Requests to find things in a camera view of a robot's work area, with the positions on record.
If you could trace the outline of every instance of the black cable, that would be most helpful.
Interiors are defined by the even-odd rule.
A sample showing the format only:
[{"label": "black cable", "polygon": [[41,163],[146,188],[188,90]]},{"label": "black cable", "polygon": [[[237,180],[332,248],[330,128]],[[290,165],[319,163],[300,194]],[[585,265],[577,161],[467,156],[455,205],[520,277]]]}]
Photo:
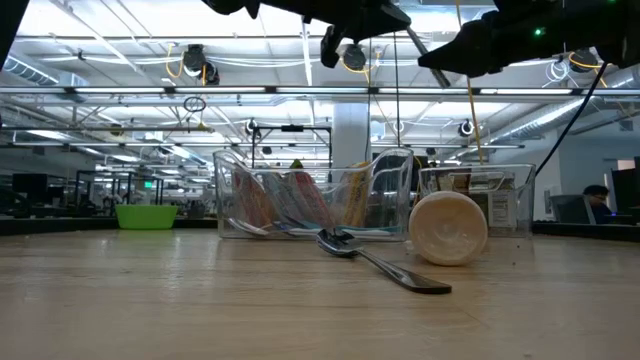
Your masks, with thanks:
[{"label": "black cable", "polygon": [[600,67],[600,71],[598,71],[598,75],[596,76],[596,79],[593,81],[593,84],[591,84],[591,88],[589,89],[587,96],[584,98],[582,105],[580,105],[580,108],[578,109],[576,114],[573,115],[573,119],[571,119],[571,121],[567,124],[567,127],[564,128],[564,131],[562,131],[562,135],[560,135],[560,137],[558,138],[558,141],[556,141],[556,144],[553,145],[553,148],[551,148],[551,151],[549,152],[547,157],[544,159],[540,167],[538,167],[538,170],[536,171],[536,176],[538,176],[538,174],[540,174],[544,166],[547,165],[547,162],[549,162],[549,159],[551,159],[553,154],[556,152],[556,150],[560,146],[560,143],[562,143],[562,140],[564,140],[564,137],[567,136],[567,133],[569,133],[569,130],[571,130],[571,126],[573,126],[573,123],[575,123],[576,120],[578,120],[578,118],[580,117],[580,114],[582,114],[584,109],[587,107],[587,104],[589,104],[589,100],[591,99],[591,96],[593,96],[593,92],[595,91],[596,87],[598,87],[598,83],[600,82],[602,75],[604,75],[604,71],[607,69],[607,65],[609,64],[604,63],[602,64],[602,67]]},{"label": "black cable", "polygon": [[398,127],[398,147],[401,147],[402,141],[400,141],[400,77],[398,75],[398,42],[396,41],[396,33],[393,33],[393,52],[396,60],[396,125]]}]

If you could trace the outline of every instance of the green bin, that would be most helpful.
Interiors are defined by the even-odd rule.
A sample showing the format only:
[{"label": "green bin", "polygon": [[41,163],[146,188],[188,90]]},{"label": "green bin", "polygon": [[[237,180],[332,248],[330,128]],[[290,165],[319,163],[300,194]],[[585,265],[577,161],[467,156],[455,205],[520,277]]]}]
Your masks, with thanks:
[{"label": "green bin", "polygon": [[177,213],[177,206],[116,205],[118,224],[127,230],[171,229]]}]

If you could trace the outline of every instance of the wooden table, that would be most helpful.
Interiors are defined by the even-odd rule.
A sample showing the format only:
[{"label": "wooden table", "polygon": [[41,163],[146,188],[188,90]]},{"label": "wooden table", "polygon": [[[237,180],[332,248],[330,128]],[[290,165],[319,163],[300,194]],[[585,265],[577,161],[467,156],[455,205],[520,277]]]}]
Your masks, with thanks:
[{"label": "wooden table", "polygon": [[305,241],[211,230],[0,238],[0,358],[634,359],[640,247],[536,239],[464,268],[370,250],[453,285],[408,292]]}]

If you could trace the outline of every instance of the green light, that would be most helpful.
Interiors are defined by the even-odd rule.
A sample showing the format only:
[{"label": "green light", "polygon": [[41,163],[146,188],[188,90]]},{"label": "green light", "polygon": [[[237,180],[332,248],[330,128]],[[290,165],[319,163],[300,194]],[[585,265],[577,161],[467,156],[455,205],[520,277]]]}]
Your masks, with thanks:
[{"label": "green light", "polygon": [[536,37],[542,36],[547,32],[546,28],[537,28],[534,32],[533,35]]}]

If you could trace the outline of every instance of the man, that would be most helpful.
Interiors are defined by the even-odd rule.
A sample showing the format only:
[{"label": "man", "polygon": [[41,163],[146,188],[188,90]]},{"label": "man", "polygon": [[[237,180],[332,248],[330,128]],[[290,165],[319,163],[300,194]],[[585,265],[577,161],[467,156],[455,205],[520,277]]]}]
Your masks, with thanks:
[{"label": "man", "polygon": [[611,210],[609,210],[609,207],[607,207],[606,204],[607,196],[609,196],[609,189],[602,185],[591,185],[587,186],[582,194],[587,197],[587,200],[589,200],[589,205],[591,205],[591,211],[593,212],[596,224],[609,223],[607,216],[611,215]]}]

